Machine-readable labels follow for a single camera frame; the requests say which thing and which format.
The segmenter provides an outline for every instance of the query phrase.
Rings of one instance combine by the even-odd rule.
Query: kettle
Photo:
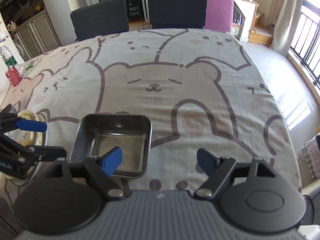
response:
[[[9,32],[13,32],[17,28],[17,25],[15,22],[10,21],[10,23],[7,25],[7,28]]]

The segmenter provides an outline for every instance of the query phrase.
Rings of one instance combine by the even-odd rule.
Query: gray gripper base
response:
[[[42,236],[23,231],[16,240],[304,240],[295,230],[258,236],[234,228],[214,205],[186,191],[133,191],[109,202],[89,225],[78,231]]]

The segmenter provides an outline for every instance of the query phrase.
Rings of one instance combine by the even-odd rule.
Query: green bottle label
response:
[[[17,64],[17,61],[16,61],[16,59],[14,58],[14,56],[9,57],[9,58],[6,59],[4,62],[5,62],[5,64],[7,65],[7,67],[15,66],[15,65]]]

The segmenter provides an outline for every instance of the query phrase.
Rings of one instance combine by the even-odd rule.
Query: metal pivot screw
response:
[[[24,163],[26,161],[26,159],[24,157],[19,157],[18,161],[21,162],[21,163]]]
[[[196,191],[196,194],[200,198],[209,198],[212,196],[212,191],[207,188],[200,188]]]
[[[108,195],[110,197],[122,197],[124,195],[124,191],[120,188],[113,188],[108,191]]]

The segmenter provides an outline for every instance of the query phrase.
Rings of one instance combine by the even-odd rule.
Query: bedsheet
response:
[[[79,121],[90,113],[142,114],[153,123],[146,174],[118,182],[129,189],[187,189],[206,175],[203,147],[239,162],[262,157],[297,189],[297,160],[283,116],[257,66],[230,34],[161,29],[100,36],[39,56],[0,108],[43,114],[48,144],[70,154]],[[0,177],[11,207],[23,190]]]

